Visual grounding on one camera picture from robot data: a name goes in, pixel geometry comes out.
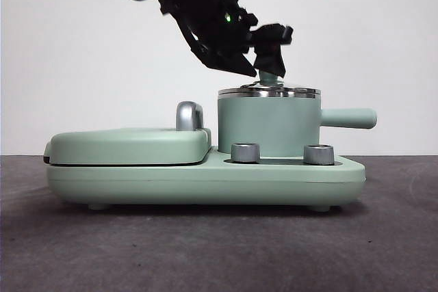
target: white backdrop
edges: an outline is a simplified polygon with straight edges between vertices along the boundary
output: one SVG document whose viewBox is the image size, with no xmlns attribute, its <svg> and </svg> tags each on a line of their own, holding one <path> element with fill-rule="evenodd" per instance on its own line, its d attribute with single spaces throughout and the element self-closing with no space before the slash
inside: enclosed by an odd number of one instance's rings
<svg viewBox="0 0 438 292">
<path fill-rule="evenodd" d="M 261 24 L 294 29 L 286 82 L 323 107 L 373 107 L 370 131 L 322 128 L 342 155 L 438 154 L 438 0 L 241 0 Z M 42 154 L 56 133 L 172 127 L 193 100 L 217 143 L 219 89 L 156 1 L 1 0 L 1 152 Z"/>
</svg>

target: pot handle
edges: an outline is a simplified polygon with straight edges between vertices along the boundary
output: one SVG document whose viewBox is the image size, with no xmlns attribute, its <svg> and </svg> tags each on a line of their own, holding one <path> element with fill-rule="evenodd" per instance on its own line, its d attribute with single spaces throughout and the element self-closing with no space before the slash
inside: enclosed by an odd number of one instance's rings
<svg viewBox="0 0 438 292">
<path fill-rule="evenodd" d="M 373 109 L 323 109 L 321 126 L 371 129 L 377 123 Z"/>
</svg>

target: chrome lid handle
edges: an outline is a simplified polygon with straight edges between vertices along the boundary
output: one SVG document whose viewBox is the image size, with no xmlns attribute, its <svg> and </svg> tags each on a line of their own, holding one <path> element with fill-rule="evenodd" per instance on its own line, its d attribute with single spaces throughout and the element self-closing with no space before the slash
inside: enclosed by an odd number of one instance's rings
<svg viewBox="0 0 438 292">
<path fill-rule="evenodd" d="M 195 131 L 203 127 L 202 106 L 195 102 L 180 102 L 177 107 L 177 131 Z"/>
</svg>

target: metal rim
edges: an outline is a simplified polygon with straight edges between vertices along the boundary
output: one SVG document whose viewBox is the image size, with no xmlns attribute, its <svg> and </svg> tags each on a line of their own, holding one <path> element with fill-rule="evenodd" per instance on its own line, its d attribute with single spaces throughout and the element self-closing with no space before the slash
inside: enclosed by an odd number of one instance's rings
<svg viewBox="0 0 438 292">
<path fill-rule="evenodd" d="M 296 97 L 320 98 L 321 91 L 313 88 L 287 87 L 247 87 L 223 89 L 219 91 L 219 99 L 233 97 Z"/>
</svg>

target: black object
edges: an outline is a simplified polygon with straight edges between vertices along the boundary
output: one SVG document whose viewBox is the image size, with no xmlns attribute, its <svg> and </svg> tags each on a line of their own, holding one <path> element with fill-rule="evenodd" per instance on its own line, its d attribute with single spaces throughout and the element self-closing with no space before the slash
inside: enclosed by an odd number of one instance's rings
<svg viewBox="0 0 438 292">
<path fill-rule="evenodd" d="M 176 20 L 192 52 L 209 68 L 256 76 L 255 68 L 284 77 L 281 45 L 292 41 L 291 27 L 264 25 L 238 5 L 239 0 L 159 0 L 163 14 Z M 257 54 L 254 66 L 244 57 Z"/>
</svg>

